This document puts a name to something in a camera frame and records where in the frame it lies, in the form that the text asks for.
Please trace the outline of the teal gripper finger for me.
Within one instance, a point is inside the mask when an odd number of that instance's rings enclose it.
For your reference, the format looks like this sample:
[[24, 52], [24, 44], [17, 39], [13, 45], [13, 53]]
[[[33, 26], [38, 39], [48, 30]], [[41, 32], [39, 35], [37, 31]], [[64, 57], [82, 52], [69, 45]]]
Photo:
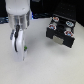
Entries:
[[11, 35], [10, 35], [10, 40], [14, 42], [13, 48], [14, 48], [15, 52], [18, 52], [17, 45], [16, 45], [17, 38], [18, 38], [18, 33], [13, 29], [11, 32]]

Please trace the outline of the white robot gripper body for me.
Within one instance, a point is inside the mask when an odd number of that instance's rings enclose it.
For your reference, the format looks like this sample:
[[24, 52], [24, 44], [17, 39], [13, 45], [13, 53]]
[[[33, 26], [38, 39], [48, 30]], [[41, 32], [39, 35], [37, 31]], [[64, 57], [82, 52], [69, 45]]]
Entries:
[[12, 29], [17, 25], [22, 30], [29, 26], [30, 0], [6, 0], [6, 11]]

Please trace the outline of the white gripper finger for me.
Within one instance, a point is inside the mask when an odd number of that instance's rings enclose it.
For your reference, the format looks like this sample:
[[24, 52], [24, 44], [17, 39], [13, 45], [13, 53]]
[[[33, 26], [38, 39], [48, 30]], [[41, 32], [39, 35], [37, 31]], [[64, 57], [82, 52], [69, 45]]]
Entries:
[[25, 46], [25, 39], [24, 39], [24, 32], [20, 31], [17, 39], [17, 49], [18, 49], [18, 60], [23, 61], [26, 56], [26, 51], [24, 50]]

